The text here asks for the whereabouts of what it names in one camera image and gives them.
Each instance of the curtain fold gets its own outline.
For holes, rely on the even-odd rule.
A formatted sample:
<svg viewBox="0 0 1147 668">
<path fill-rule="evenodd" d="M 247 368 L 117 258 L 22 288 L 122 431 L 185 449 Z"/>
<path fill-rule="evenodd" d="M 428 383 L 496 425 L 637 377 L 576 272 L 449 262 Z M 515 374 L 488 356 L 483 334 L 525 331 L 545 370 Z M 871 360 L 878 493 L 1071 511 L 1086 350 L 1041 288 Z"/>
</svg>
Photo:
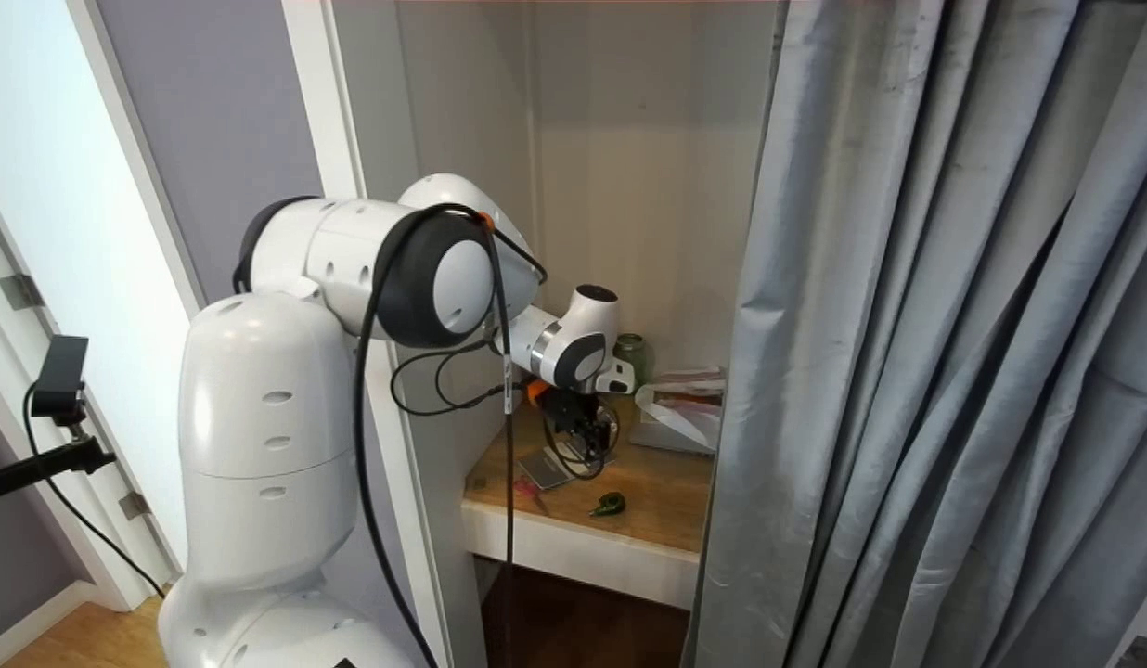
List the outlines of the curtain fold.
<svg viewBox="0 0 1147 668">
<path fill-rule="evenodd" d="M 1147 5 L 780 24 L 691 661 L 1107 655 L 1147 545 L 1045 603 L 1147 496 Z"/>
</svg>

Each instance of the wooden shelf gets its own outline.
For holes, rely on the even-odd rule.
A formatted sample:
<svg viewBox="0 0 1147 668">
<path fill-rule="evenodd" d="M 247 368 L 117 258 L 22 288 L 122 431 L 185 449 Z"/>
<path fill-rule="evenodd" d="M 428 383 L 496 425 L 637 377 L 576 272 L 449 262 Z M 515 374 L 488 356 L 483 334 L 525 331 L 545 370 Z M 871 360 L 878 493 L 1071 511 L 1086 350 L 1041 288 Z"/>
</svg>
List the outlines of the wooden shelf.
<svg viewBox="0 0 1147 668">
<path fill-rule="evenodd" d="M 712 493 L 712 460 L 627 441 L 635 407 L 616 404 L 621 439 L 596 477 L 543 493 L 515 493 L 515 564 L 595 582 L 630 598 L 691 608 L 692 570 Z M 515 460 L 543 452 L 543 424 L 515 415 Z M 600 493 L 623 493 L 627 511 L 595 516 Z M 505 439 L 463 485 L 463 543 L 470 553 L 505 553 Z"/>
</svg>

